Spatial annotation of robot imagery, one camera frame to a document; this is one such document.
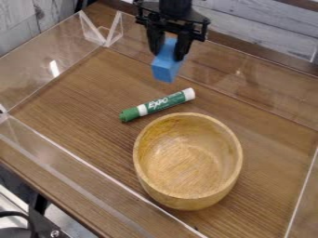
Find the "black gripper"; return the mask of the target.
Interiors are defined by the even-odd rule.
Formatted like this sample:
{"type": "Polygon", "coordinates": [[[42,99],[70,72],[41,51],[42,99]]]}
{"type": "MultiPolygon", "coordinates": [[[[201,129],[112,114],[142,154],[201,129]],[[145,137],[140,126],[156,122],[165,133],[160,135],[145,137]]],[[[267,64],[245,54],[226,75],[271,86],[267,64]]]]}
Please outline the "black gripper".
{"type": "Polygon", "coordinates": [[[173,59],[182,60],[192,40],[205,39],[209,18],[193,9],[192,0],[132,0],[132,4],[134,21],[146,29],[150,53],[158,54],[165,33],[177,34],[173,59]]]}

